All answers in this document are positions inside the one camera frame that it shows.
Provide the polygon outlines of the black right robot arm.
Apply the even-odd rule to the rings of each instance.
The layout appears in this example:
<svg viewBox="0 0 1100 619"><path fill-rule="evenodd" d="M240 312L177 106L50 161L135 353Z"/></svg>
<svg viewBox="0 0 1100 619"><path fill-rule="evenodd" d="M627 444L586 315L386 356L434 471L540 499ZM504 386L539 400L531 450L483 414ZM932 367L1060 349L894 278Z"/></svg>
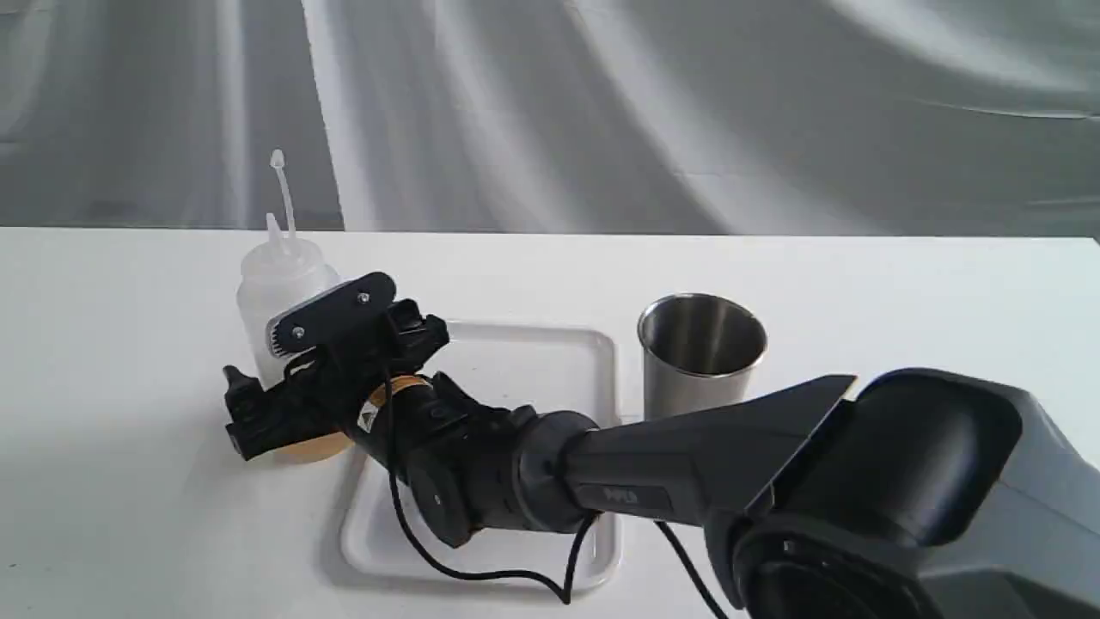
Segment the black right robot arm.
<svg viewBox="0 0 1100 619"><path fill-rule="evenodd" d="M228 365L226 427L255 458L344 432L408 486L429 532L571 534L602 513L698 526L754 618L1096 618L1097 468L1034 396L930 369L848 399L825 376L745 404L601 428L480 404L425 361L444 322L314 303L264 388Z"/></svg>

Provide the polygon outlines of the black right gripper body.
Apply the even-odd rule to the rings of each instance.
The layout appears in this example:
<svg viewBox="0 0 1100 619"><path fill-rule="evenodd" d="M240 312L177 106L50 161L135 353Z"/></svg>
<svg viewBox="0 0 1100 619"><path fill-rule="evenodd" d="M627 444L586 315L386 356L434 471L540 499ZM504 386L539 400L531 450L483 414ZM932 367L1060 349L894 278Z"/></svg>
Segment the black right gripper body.
<svg viewBox="0 0 1100 619"><path fill-rule="evenodd" d="M373 320L292 356L282 382L287 395L268 411L285 420L280 447L345 430L385 377L424 369L449 342L443 318L402 299Z"/></svg>

